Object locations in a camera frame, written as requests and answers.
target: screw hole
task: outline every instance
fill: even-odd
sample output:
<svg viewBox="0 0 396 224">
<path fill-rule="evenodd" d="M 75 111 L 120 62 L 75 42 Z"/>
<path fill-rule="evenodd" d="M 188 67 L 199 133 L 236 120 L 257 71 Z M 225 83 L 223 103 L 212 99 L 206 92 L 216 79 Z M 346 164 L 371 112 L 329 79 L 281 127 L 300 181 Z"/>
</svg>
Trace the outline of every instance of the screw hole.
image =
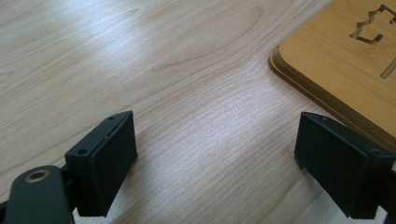
<svg viewBox="0 0 396 224">
<path fill-rule="evenodd" d="M 44 178 L 46 178 L 50 174 L 50 171 L 48 170 L 40 170 L 33 172 L 29 174 L 28 176 L 25 177 L 25 182 L 27 183 L 35 183 L 37 181 L 40 181 Z"/>
<path fill-rule="evenodd" d="M 78 154 L 79 155 L 83 155 L 83 154 L 85 154 L 85 153 L 87 153 L 87 149 L 80 149 L 79 151 L 78 151 Z"/>
</svg>

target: wood grain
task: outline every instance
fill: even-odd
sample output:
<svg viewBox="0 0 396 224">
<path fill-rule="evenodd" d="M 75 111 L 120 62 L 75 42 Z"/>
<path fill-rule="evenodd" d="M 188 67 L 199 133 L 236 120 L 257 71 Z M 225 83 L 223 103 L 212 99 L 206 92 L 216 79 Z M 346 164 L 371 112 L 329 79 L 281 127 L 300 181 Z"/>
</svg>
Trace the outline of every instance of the wood grain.
<svg viewBox="0 0 396 224">
<path fill-rule="evenodd" d="M 0 200 L 132 109 L 137 163 L 108 216 L 77 223 L 361 223 L 293 159 L 301 111 L 326 112 L 266 61 L 328 3 L 0 2 Z"/>
<path fill-rule="evenodd" d="M 394 1 L 334 1 L 282 42 L 273 58 L 337 118 L 395 152 L 393 8 Z"/>
</svg>

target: bamboo board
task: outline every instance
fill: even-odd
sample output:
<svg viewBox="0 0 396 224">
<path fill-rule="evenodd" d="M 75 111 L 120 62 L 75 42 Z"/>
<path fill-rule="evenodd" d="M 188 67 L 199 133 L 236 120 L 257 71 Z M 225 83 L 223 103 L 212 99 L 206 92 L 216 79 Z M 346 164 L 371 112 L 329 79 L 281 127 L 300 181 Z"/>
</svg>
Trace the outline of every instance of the bamboo board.
<svg viewBox="0 0 396 224">
<path fill-rule="evenodd" d="M 333 1 L 270 56 L 280 77 L 393 152 L 395 10 L 393 0 Z"/>
</svg>

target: wooden table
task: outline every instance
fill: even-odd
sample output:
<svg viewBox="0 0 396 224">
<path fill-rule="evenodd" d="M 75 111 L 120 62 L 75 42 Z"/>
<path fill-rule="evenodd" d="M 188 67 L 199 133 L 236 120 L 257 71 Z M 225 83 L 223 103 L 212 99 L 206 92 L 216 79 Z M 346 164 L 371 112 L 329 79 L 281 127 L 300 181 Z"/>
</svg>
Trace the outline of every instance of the wooden table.
<svg viewBox="0 0 396 224">
<path fill-rule="evenodd" d="M 0 201 L 133 110 L 137 163 L 107 218 L 77 223 L 363 222 L 296 164 L 300 113 L 327 113 L 267 63 L 329 2 L 1 1 Z"/>
</svg>

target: black plastic part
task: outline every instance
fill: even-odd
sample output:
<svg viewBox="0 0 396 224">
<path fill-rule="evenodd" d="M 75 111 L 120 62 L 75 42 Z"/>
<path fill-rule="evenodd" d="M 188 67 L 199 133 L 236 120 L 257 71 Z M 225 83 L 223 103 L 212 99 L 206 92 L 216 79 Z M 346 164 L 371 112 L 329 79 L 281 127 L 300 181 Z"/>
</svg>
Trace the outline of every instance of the black plastic part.
<svg viewBox="0 0 396 224">
<path fill-rule="evenodd" d="M 75 179 L 71 177 L 67 169 L 67 165 L 64 165 L 61 169 L 62 177 L 64 178 L 64 188 L 66 189 L 66 197 L 69 204 L 70 212 L 77 207 L 78 199 L 81 198 L 79 194 L 78 185 Z"/>
<path fill-rule="evenodd" d="M 68 173 L 78 186 L 79 215 L 105 217 L 137 158 L 132 111 L 102 121 L 65 158 Z"/>
<path fill-rule="evenodd" d="M 294 155 L 347 217 L 375 217 L 393 154 L 332 119 L 304 112 Z"/>
<path fill-rule="evenodd" d="M 390 214 L 387 214 L 384 220 L 384 224 L 396 224 L 396 218 L 391 216 Z"/>
<path fill-rule="evenodd" d="M 0 203 L 0 224 L 4 223 L 6 218 L 7 202 Z"/>
<path fill-rule="evenodd" d="M 18 176 L 12 183 L 5 223 L 74 223 L 61 170 L 48 165 Z"/>
<path fill-rule="evenodd" d="M 392 217 L 396 223 L 396 173 L 392 171 L 383 181 L 379 194 L 379 205 L 388 211 L 389 218 Z"/>
</svg>

